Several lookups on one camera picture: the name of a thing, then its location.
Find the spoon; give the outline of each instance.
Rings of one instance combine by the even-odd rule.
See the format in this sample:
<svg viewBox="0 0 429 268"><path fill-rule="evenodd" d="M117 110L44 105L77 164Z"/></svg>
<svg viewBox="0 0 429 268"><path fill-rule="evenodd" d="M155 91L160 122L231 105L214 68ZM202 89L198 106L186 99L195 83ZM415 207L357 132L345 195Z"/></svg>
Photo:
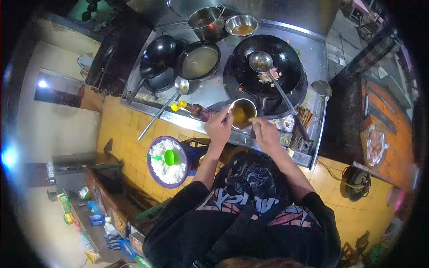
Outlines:
<svg viewBox="0 0 429 268"><path fill-rule="evenodd" d="M323 81L323 80L319 80L319 81L314 81L311 84L311 87L313 87L314 91L319 94L319 96L323 99L324 102L324 109L323 109L323 114L322 114L322 122L320 124L320 129L323 129L324 125L325 125L325 118L326 118L326 108L327 108L327 103L328 100L332 97L332 88L331 86L328 84L328 82ZM316 148L314 150L314 155L318 155L319 154L319 148L320 148L320 141L322 139L319 139L317 141L316 144ZM312 170L314 165L316 164L316 160L317 157L313 157L313 160L311 161L310 167L309 169Z"/></svg>
<svg viewBox="0 0 429 268"><path fill-rule="evenodd" d="M148 155L144 155L144 157L148 157L148 158L152 158L155 159L157 161L162 160L162 156L158 155L158 156L154 156L154 157L150 157ZM177 160L177 155L175 152L173 152L172 150L166 150L164 153L164 162L167 164L167 166L172 166L174 165L174 163Z"/></svg>
<svg viewBox="0 0 429 268"><path fill-rule="evenodd" d="M160 160L162 160L162 156L161 156L161 155L157 155L157 156L155 156L155 157L150 157L150 156L148 156L148 155L144 155L144 157L152 158L152 159L155 159L156 161L160 161Z"/></svg>
<svg viewBox="0 0 429 268"><path fill-rule="evenodd" d="M177 98L177 96L179 95L186 95L189 91L189 81L183 79L180 76L178 76L174 81L174 86L176 88L176 94L174 94L169 100L167 100L164 106L157 112L154 118L152 118L152 120L149 122L149 124L145 127L143 132L140 134L139 138L137 139L138 141L143 137L146 131L151 127L151 125L155 122L155 120L162 114L162 112L165 110L165 108L170 104L172 100Z"/></svg>
<svg viewBox="0 0 429 268"><path fill-rule="evenodd" d="M271 81L275 84L275 86L277 87L277 90L280 92L280 95L283 97L283 99L285 100L294 120L295 123L299 129L299 131L301 132L304 140L309 141L310 137L308 136L307 131L305 130L304 125L301 122L301 119L298 116L298 113L295 111L295 108L292 106L292 103L290 103L290 100L288 99L288 97L286 96L286 94L284 93L283 89L280 87L280 85L277 83L277 81L274 79L274 77L271 75L271 73L269 72L270 69L273 66L273 61L271 56L263 51L256 51L256 52L252 52L250 54L249 57L249 64L250 67L252 67L252 69L255 72L259 72L259 73L265 73L267 74L270 78Z"/></svg>

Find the person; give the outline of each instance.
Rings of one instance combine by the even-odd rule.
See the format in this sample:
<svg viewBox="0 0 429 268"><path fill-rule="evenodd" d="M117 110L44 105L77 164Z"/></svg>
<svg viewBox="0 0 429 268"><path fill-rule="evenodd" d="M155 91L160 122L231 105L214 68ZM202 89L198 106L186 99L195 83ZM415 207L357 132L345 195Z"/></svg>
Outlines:
<svg viewBox="0 0 429 268"><path fill-rule="evenodd" d="M207 154L145 238L143 252L154 267L338 263L341 244L333 210L282 148L275 125L257 117L249 121L266 155L237 153L216 177L233 117L224 108L205 124L211 139Z"/></svg>

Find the graphic print on shirt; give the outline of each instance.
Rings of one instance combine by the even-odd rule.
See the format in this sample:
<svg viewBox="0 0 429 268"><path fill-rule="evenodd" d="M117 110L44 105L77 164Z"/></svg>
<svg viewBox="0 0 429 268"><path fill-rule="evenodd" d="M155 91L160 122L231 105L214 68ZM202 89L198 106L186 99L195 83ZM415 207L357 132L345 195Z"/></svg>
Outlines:
<svg viewBox="0 0 429 268"><path fill-rule="evenodd" d="M252 202L258 215L261 215L279 203L275 193L275 183L271 172L261 166L240 165L237 161L228 170L224 188L212 191L196 210L216 210L239 213L240 207Z"/></svg>
<svg viewBox="0 0 429 268"><path fill-rule="evenodd" d="M308 208L296 205L290 205L268 223L268 226L273 225L294 225L311 229L320 228L318 220Z"/></svg>
<svg viewBox="0 0 429 268"><path fill-rule="evenodd" d="M224 184L218 184L218 187L224 187L213 190L196 210L239 214L241 207L251 202L257 212L257 215L253 215L252 219L257 220L258 216L279 203L276 198L278 194L274 180L277 176L274 176L263 165L245 163L237 165L237 163L236 160L233 165L225 167L229 169L227 173L226 170L222 172L225 176ZM268 225L320 228L319 222L308 208L295 205L285 208Z"/></svg>

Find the black wok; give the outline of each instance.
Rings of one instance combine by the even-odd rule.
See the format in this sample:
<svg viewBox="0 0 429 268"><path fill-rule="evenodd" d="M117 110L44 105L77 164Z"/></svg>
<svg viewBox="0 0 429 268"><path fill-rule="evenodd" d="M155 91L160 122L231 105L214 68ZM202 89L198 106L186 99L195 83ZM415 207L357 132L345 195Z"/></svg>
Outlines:
<svg viewBox="0 0 429 268"><path fill-rule="evenodd" d="M168 84L170 84L170 81L174 81L177 75L173 75L173 72L168 72L165 75L162 75L162 73L176 65L177 58L188 45L189 43L186 40L174 38L170 35L161 35L152 41L143 51L143 55L140 58L139 70L141 79L128 97L128 104L136 97L141 86L154 84L155 88L149 88L149 90L156 92L168 86L164 85L163 81L169 81ZM148 79L155 77L162 77L163 81L154 79L151 83L148 82Z"/></svg>
<svg viewBox="0 0 429 268"><path fill-rule="evenodd" d="M193 51L197 50L198 48L203 48L203 47L213 49L218 53L218 59L216 61L216 64L213 66L213 68L208 73L206 73L200 77L188 77L188 76L186 76L186 74L183 73L183 64L185 63L185 61L188 60L189 54L191 54ZM190 44L182 52L182 54L179 56L179 58L177 59L176 70L178 71L179 75L183 79L186 79L188 81L207 80L207 79L210 79L213 76L213 74L216 73L220 60L221 60L221 50L219 49L219 47L217 45L212 44L212 43L207 42L207 41L197 41L197 42Z"/></svg>
<svg viewBox="0 0 429 268"><path fill-rule="evenodd" d="M281 98L279 91L271 87L270 82L261 84L258 73L250 67L248 56L254 51L264 51L271 56L277 72L282 73L277 82L285 94L297 86L302 65L295 50L278 37L255 35L241 41L234 49L231 59L234 76L244 91L262 98Z"/></svg>
<svg viewBox="0 0 429 268"><path fill-rule="evenodd" d="M162 35L152 41L143 51L140 59L142 78L153 78L175 66L179 55L187 47L187 42L170 35Z"/></svg>

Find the stainless steel bowl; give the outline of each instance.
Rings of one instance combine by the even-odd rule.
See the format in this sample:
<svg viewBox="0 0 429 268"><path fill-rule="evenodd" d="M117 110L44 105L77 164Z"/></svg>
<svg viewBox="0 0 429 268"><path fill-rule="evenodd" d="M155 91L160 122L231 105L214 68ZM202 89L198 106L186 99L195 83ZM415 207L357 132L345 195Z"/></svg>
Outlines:
<svg viewBox="0 0 429 268"><path fill-rule="evenodd" d="M242 118L238 119L235 115L237 109L240 109L242 113ZM235 129L246 129L252 125L249 122L249 119L256 117L257 110L255 104L249 99L236 99L228 109L228 113L234 115L233 128Z"/></svg>
<svg viewBox="0 0 429 268"><path fill-rule="evenodd" d="M253 28L253 31L248 33L248 34L236 34L233 33L233 29L237 26L240 25L249 25ZM249 15L237 15L234 17L230 17L226 22L225 22L225 30L227 30L227 32L229 32L230 34L234 35L234 36L249 36L253 33L256 32L256 30L258 29L259 25L258 25L258 21Z"/></svg>

